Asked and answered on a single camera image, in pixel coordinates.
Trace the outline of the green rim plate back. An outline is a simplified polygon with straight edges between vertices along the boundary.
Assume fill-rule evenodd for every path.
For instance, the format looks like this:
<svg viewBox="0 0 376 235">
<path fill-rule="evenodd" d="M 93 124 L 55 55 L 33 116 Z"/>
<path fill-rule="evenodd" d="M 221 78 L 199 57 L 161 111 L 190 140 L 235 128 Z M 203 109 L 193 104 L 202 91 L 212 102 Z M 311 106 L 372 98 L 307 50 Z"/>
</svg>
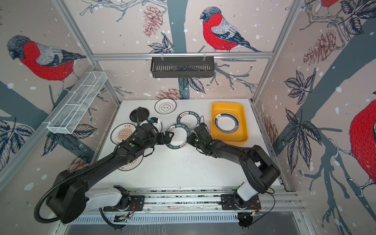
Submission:
<svg viewBox="0 0 376 235">
<path fill-rule="evenodd" d="M 178 115 L 176 123 L 184 124 L 189 130 L 194 130 L 200 124 L 200 117 L 193 111 L 184 111 Z"/>
</svg>

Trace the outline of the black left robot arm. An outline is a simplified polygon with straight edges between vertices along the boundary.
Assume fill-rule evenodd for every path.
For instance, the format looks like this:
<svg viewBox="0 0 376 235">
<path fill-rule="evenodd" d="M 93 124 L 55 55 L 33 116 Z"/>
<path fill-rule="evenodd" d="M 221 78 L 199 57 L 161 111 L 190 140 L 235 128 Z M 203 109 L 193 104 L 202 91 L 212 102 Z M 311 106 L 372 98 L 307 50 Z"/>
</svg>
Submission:
<svg viewBox="0 0 376 235">
<path fill-rule="evenodd" d="M 88 197 L 85 195 L 98 181 L 143 156 L 145 150 L 156 145 L 167 145 L 174 133 L 158 132 L 152 124 L 143 124 L 125 141 L 116 145 L 114 151 L 103 159 L 76 172 L 60 172 L 49 189 L 37 202 L 34 218 L 39 223 L 74 221 L 85 210 Z"/>
</svg>

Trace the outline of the small black plate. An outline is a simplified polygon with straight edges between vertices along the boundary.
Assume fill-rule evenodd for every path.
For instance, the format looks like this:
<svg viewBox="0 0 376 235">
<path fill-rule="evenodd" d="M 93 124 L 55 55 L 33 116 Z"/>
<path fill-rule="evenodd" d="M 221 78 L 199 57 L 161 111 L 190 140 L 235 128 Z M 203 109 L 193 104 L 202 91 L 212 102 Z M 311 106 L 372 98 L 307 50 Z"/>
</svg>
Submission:
<svg viewBox="0 0 376 235">
<path fill-rule="evenodd" d="M 143 107 L 139 107 L 133 110 L 129 115 L 129 118 L 132 122 L 139 122 L 139 123 L 145 121 L 148 117 L 149 117 L 149 110 Z"/>
</svg>

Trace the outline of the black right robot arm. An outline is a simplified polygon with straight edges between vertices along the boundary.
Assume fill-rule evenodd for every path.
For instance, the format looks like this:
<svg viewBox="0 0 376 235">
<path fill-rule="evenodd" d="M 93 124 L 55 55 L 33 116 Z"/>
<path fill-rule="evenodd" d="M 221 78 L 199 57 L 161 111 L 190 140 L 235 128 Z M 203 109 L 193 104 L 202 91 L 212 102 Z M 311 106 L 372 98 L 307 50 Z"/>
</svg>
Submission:
<svg viewBox="0 0 376 235">
<path fill-rule="evenodd" d="M 252 197 L 267 193 L 281 174 L 280 169 L 263 148 L 258 145 L 239 147 L 213 139 L 203 122 L 190 134 L 188 143 L 201 154 L 225 159 L 241 166 L 247 181 L 234 193 L 234 203 L 240 209 L 246 208 Z"/>
</svg>

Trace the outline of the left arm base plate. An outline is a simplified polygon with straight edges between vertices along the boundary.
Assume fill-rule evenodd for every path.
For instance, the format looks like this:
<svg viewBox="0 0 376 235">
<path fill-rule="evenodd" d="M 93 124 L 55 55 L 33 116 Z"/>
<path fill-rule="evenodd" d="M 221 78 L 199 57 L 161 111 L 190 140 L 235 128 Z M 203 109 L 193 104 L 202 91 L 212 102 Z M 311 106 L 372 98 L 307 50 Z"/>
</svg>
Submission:
<svg viewBox="0 0 376 235">
<path fill-rule="evenodd" d="M 104 207 L 104 212 L 140 212 L 143 210 L 145 196 L 130 195 L 123 196 L 119 203 L 112 207 Z"/>
</svg>

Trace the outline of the orange sunburst plate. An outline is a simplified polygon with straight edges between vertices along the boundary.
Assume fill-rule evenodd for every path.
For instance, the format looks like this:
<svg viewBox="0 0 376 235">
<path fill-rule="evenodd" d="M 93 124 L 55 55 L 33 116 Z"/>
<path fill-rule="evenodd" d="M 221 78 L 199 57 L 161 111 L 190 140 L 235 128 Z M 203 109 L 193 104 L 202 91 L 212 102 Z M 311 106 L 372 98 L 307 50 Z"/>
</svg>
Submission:
<svg viewBox="0 0 376 235">
<path fill-rule="evenodd" d="M 132 123 L 124 123 L 117 126 L 111 133 L 110 139 L 114 144 L 120 144 L 127 140 L 136 131 L 136 126 Z"/>
<path fill-rule="evenodd" d="M 134 161 L 119 167 L 118 170 L 120 170 L 120 171 L 131 171 L 131 170 L 135 169 L 137 166 L 140 165 L 143 158 L 144 158 L 143 156 L 140 156 L 137 159 L 135 159 Z"/>
</svg>

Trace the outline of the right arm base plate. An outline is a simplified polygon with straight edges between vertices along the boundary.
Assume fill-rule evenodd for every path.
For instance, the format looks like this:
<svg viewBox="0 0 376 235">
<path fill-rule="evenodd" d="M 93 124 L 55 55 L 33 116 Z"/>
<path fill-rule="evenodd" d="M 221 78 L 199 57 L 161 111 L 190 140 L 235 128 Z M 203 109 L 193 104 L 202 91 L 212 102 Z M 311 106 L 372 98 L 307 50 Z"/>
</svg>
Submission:
<svg viewBox="0 0 376 235">
<path fill-rule="evenodd" d="M 248 201 L 243 200 L 237 194 L 222 194 L 220 196 L 220 203 L 222 210 L 261 210 L 259 196 L 255 195 Z"/>
</svg>

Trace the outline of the white plate grey emblem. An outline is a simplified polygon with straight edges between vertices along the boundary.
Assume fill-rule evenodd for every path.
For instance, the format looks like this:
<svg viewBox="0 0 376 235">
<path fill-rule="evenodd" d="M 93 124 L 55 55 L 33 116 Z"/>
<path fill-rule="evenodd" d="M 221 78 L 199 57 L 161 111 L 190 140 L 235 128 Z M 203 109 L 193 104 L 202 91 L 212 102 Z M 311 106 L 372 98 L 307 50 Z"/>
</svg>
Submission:
<svg viewBox="0 0 376 235">
<path fill-rule="evenodd" d="M 149 121 L 151 122 L 151 124 L 157 128 L 158 132 L 161 132 L 162 129 L 163 129 L 163 124 L 162 124 L 162 121 L 157 118 L 157 117 L 152 117 L 149 119 Z"/>
</svg>

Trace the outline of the striped green rim plate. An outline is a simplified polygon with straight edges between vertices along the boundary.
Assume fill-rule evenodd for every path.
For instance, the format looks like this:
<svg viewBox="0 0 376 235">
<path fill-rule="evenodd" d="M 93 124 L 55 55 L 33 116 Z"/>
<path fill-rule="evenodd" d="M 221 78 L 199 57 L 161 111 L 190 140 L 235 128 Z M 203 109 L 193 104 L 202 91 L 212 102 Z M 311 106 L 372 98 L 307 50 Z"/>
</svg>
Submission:
<svg viewBox="0 0 376 235">
<path fill-rule="evenodd" d="M 239 129 L 239 120 L 230 113 L 220 113 L 214 118 L 215 128 L 224 134 L 235 133 Z"/>
</svg>

